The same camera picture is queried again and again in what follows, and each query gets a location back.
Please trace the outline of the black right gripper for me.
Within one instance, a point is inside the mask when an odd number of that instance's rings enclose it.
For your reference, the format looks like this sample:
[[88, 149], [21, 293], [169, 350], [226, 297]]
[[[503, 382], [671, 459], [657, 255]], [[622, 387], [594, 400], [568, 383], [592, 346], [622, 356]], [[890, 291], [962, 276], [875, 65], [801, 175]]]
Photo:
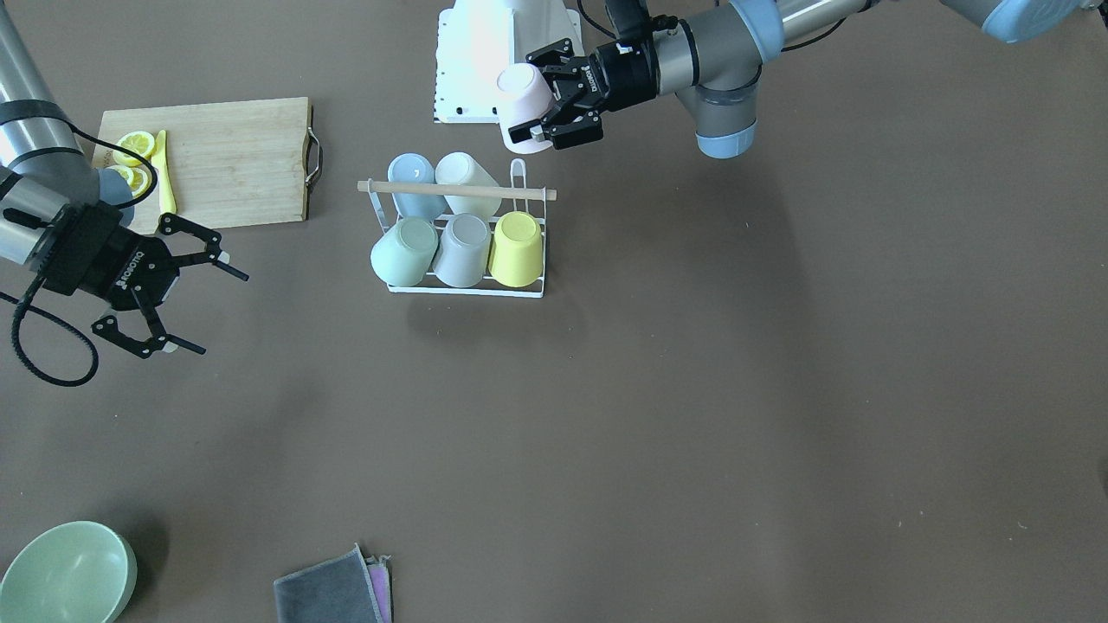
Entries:
[[[204, 245], [196, 253], [171, 255], [158, 237], [138, 235], [123, 228], [121, 213], [96, 205], [63, 206], [48, 228], [48, 245], [35, 261], [35, 270], [44, 278], [48, 292], [71, 295], [86, 292], [107, 302], [112, 312], [138, 312], [146, 323], [148, 336], [142, 339], [119, 328], [116, 314], [95, 320], [94, 335], [120, 350], [141, 359], [155, 353], [188, 350], [199, 356], [207, 353], [201, 344], [171, 334], [164, 327], [156, 307], [181, 279], [181, 268], [209, 264], [229, 273], [238, 280], [249, 280], [248, 273], [234, 268], [229, 254], [222, 249], [222, 234], [177, 214], [160, 216], [160, 233], [165, 236], [186, 234]], [[135, 299], [138, 294], [143, 298]]]

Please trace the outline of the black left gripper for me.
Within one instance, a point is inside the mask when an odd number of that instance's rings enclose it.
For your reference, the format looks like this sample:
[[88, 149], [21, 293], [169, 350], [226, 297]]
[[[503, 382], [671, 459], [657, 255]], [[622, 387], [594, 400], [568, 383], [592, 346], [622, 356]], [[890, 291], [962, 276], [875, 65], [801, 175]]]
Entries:
[[614, 112], [653, 101], [660, 95], [660, 63], [648, 40], [613, 41], [577, 55], [573, 41], [565, 38], [527, 52], [525, 62], [538, 74], [554, 96], [581, 94], [566, 106], [554, 101], [538, 121], [510, 130], [513, 143], [526, 139], [548, 139], [555, 150], [586, 145], [604, 137], [602, 112]]

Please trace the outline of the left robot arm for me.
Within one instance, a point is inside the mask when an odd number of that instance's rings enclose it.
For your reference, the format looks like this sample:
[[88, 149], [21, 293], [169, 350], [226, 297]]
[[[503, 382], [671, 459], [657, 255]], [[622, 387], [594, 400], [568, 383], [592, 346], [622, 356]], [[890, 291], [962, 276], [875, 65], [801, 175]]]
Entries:
[[712, 159], [733, 159], [753, 142], [758, 83], [787, 51], [831, 35], [872, 1], [717, 1], [697, 16], [653, 16], [644, 1], [609, 1], [612, 40], [578, 53], [567, 39], [535, 48], [507, 67], [516, 92], [538, 91], [538, 109], [509, 118], [504, 145], [564, 150], [604, 134], [602, 114], [668, 94], [695, 123], [697, 145]]

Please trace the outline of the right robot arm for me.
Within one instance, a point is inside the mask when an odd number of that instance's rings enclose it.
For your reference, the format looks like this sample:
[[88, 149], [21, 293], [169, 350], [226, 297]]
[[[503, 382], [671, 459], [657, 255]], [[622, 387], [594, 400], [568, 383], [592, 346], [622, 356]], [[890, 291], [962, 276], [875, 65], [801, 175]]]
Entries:
[[7, 11], [3, 51], [3, 258], [33, 272], [32, 292], [86, 292], [107, 304], [93, 331], [141, 358], [162, 350], [202, 354], [171, 335], [158, 315], [183, 268], [215, 266], [237, 279], [219, 233], [163, 215], [155, 235], [123, 218], [131, 202], [103, 200], [106, 172], [88, 162], [80, 132], [45, 86]]

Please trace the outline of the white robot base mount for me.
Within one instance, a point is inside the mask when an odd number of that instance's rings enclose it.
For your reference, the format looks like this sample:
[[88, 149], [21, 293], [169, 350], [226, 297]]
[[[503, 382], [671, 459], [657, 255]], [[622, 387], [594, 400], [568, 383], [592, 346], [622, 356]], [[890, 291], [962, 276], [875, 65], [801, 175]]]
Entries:
[[564, 1], [454, 1], [438, 16], [433, 121], [496, 122], [494, 86], [504, 68], [564, 39], [581, 51], [582, 24]]

